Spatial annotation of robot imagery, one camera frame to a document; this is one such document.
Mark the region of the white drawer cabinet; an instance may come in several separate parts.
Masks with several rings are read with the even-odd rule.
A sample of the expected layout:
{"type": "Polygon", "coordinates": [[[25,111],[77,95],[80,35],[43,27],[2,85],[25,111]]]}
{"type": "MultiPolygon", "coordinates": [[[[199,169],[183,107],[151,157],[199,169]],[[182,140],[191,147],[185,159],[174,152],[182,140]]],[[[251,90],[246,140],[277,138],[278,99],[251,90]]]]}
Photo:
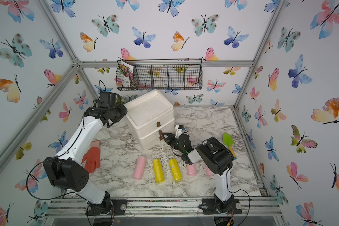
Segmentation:
{"type": "Polygon", "coordinates": [[[139,137],[134,129],[144,127],[146,122],[158,119],[174,110],[171,102],[158,90],[152,90],[124,105],[128,112],[125,115],[126,123],[135,140],[139,143],[139,137]]]}

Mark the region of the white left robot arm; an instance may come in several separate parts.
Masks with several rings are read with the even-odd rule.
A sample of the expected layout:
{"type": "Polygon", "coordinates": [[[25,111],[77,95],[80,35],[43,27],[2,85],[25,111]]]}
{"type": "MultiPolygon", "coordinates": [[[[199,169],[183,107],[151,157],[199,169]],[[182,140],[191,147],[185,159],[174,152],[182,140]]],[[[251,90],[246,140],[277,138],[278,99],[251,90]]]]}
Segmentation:
{"type": "Polygon", "coordinates": [[[89,180],[89,172],[81,166],[81,162],[95,135],[104,126],[110,128],[118,123],[127,114],[127,108],[122,104],[121,96],[113,92],[100,92],[99,99],[93,103],[84,112],[79,128],[67,145],[42,164],[52,186],[71,190],[91,205],[110,209],[109,193],[89,180]]]}

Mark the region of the yellow trash bag roll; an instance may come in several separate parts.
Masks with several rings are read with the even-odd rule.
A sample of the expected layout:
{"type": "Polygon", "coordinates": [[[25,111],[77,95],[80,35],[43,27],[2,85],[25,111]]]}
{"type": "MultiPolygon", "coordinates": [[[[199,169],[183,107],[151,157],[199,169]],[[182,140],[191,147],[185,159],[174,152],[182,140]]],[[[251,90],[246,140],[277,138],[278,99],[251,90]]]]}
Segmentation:
{"type": "Polygon", "coordinates": [[[182,174],[180,172],[180,168],[179,168],[177,160],[176,159],[169,160],[169,166],[170,166],[171,173],[172,173],[174,181],[175,182],[181,181],[182,180],[182,174]]]}
{"type": "Polygon", "coordinates": [[[153,171],[155,174],[155,181],[157,184],[163,183],[165,181],[163,169],[161,165],[161,161],[159,159],[155,159],[152,161],[153,163],[153,171]]]}

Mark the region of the white top drawer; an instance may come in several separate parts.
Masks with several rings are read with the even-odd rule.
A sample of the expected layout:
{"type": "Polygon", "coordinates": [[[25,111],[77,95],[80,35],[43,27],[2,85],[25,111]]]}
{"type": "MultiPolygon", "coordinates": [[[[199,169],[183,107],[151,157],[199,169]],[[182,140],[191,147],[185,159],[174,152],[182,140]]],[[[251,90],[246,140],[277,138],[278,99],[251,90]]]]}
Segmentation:
{"type": "Polygon", "coordinates": [[[144,127],[134,129],[134,131],[139,138],[146,137],[149,134],[159,130],[160,128],[162,128],[163,126],[165,126],[172,120],[174,120],[174,110],[170,111],[169,113],[167,113],[161,118],[146,122],[144,127]]]}

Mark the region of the white drawer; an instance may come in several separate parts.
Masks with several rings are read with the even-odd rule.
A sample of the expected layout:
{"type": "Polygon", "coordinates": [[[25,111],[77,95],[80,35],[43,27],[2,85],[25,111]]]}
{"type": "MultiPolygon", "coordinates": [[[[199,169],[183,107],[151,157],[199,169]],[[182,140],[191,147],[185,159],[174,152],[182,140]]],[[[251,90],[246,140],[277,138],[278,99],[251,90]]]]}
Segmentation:
{"type": "Polygon", "coordinates": [[[139,138],[146,137],[149,134],[159,130],[160,128],[162,128],[163,126],[165,126],[172,120],[174,120],[174,110],[170,111],[169,113],[167,113],[161,118],[146,122],[144,127],[134,129],[134,131],[139,138]]]}
{"type": "Polygon", "coordinates": [[[149,150],[150,148],[160,144],[163,141],[162,134],[163,133],[174,133],[175,125],[169,124],[164,126],[162,129],[151,133],[150,135],[140,138],[139,144],[143,150],[149,150]]]}

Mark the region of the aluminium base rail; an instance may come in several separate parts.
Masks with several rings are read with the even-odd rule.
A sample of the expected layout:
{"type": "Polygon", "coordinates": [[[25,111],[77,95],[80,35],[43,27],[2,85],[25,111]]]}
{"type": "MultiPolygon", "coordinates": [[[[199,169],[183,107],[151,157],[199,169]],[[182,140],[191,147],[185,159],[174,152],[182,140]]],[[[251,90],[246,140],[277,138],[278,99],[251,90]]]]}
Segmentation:
{"type": "MultiPolygon", "coordinates": [[[[236,197],[237,204],[231,204],[230,211],[215,209],[214,198],[210,197],[169,197],[169,198],[111,198],[115,218],[144,217],[280,217],[282,212],[273,197],[236,197]]],[[[49,204],[45,218],[84,218],[87,203],[76,198],[54,199],[49,204]]]]}

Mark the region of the pink trash bag roll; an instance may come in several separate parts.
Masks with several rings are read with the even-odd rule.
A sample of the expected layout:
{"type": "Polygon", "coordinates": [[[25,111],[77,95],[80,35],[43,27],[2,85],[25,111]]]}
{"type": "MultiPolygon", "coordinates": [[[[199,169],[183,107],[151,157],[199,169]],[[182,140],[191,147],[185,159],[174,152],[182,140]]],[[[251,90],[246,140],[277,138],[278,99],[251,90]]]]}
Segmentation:
{"type": "Polygon", "coordinates": [[[137,164],[134,170],[133,178],[136,180],[141,180],[144,174],[145,166],[147,159],[144,156],[140,156],[137,160],[137,164]]]}
{"type": "Polygon", "coordinates": [[[194,177],[197,175],[196,165],[191,164],[186,166],[187,174],[189,177],[194,177]]]}

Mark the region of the flower seed packet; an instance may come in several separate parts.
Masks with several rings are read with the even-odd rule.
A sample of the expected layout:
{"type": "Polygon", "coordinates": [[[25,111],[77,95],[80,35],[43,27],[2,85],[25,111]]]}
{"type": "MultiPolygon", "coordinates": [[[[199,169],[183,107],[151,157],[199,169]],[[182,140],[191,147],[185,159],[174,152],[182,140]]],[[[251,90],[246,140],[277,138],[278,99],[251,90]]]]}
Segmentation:
{"type": "Polygon", "coordinates": [[[125,61],[121,61],[119,69],[122,86],[130,88],[134,80],[134,66],[126,63],[125,61]]]}

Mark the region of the green toy shovel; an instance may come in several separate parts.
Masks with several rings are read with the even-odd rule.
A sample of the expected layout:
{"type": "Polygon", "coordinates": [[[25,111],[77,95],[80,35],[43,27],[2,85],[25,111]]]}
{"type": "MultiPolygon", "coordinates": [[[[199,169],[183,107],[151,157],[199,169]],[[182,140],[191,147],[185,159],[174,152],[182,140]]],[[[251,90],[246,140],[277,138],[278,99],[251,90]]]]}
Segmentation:
{"type": "Polygon", "coordinates": [[[232,153],[234,159],[236,160],[236,154],[234,153],[234,150],[232,149],[232,145],[234,144],[232,137],[225,132],[223,137],[222,137],[222,142],[223,144],[230,150],[230,152],[232,153]]]}

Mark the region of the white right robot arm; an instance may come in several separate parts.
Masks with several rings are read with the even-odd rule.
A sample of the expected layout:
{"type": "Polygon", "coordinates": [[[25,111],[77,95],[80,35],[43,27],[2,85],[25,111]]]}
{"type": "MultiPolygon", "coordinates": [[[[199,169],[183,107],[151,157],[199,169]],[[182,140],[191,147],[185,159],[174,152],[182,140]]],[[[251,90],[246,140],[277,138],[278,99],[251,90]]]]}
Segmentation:
{"type": "Polygon", "coordinates": [[[196,147],[192,146],[189,135],[176,136],[173,133],[163,133],[163,140],[172,149],[180,151],[180,158],[188,166],[203,161],[214,174],[215,198],[225,203],[233,199],[230,192],[230,170],[233,166],[234,155],[215,137],[204,140],[196,147]]]}

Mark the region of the red rubber glove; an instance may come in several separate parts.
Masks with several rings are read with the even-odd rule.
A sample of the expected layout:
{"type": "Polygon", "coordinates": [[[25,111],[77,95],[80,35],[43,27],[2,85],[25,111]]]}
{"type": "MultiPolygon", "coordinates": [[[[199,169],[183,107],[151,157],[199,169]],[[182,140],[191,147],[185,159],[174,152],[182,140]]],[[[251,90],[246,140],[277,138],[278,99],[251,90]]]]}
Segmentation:
{"type": "Polygon", "coordinates": [[[100,141],[93,141],[89,145],[89,150],[83,156],[82,163],[85,163],[85,170],[89,174],[93,173],[100,167],[100,141]]]}

